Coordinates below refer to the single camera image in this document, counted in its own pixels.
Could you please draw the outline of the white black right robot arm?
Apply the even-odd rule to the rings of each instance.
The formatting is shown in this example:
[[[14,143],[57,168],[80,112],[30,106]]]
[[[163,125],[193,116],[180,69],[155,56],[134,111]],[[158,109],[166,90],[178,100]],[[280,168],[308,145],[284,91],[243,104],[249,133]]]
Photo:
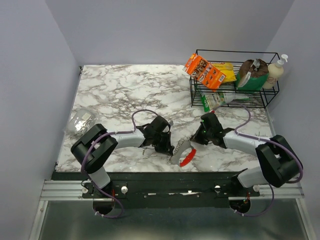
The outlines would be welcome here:
[[[241,196],[254,185],[271,185],[279,188],[287,183],[296,183],[294,177],[303,176],[303,165],[286,139],[281,135],[261,138],[223,128],[217,116],[209,112],[201,116],[200,126],[190,139],[200,145],[212,142],[223,149],[233,149],[257,157],[259,166],[235,174],[230,191]]]

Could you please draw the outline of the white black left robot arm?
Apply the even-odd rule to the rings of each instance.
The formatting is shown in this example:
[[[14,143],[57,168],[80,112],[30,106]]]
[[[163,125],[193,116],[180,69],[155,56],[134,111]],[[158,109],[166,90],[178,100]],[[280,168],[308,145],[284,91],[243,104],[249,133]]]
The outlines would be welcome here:
[[[93,191],[101,198],[111,191],[111,179],[104,164],[117,149],[154,147],[157,153],[173,155],[171,124],[162,116],[131,131],[108,132],[100,123],[91,127],[71,147],[70,151],[81,164],[81,171],[94,183]]]

